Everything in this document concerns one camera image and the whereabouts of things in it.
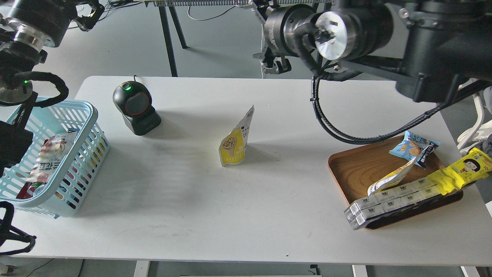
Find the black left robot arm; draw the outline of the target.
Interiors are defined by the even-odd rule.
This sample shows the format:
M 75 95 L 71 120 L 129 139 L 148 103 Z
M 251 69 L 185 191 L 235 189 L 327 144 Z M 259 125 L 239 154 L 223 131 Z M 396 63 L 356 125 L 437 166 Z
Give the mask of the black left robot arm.
M 26 243 L 2 255 L 30 252 L 35 236 L 12 225 L 15 210 L 73 216 L 110 147 L 89 102 L 69 100 L 57 75 L 37 72 L 44 46 L 58 47 L 72 22 L 91 30 L 102 16 L 97 0 L 16 0 L 1 30 L 1 244 Z

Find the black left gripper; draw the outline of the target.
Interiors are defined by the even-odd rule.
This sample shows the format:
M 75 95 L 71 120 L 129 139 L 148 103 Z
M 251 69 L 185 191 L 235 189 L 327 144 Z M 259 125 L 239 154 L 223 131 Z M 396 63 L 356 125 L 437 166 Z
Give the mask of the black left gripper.
M 87 16 L 77 16 L 76 6 L 88 5 Z M 98 0 L 16 0 L 6 22 L 15 31 L 13 40 L 32 48 L 58 47 L 69 23 L 75 19 L 80 30 L 88 32 L 98 22 L 104 5 Z

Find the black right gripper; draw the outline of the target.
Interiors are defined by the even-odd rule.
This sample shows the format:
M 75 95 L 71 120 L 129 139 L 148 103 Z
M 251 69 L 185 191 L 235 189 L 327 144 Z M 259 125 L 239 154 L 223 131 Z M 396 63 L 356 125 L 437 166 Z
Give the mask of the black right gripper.
M 294 30 L 318 12 L 319 3 L 290 3 L 277 0 L 249 0 L 253 12 L 263 24 L 264 47 L 253 58 L 260 60 L 264 74 L 283 74 L 292 70 L 286 57 L 298 57 L 294 45 Z

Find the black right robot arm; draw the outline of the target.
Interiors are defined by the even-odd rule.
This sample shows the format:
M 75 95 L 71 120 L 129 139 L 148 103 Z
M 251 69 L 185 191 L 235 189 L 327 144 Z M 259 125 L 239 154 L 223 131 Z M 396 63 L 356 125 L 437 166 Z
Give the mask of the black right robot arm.
M 312 74 L 315 117 L 341 142 L 381 142 L 491 87 L 490 0 L 328 0 L 324 11 L 316 0 L 250 4 L 263 25 L 258 57 L 265 71 L 287 72 L 288 57 L 299 58 Z M 323 112 L 319 85 L 363 73 L 395 81 L 401 95 L 436 107 L 388 134 L 343 133 Z

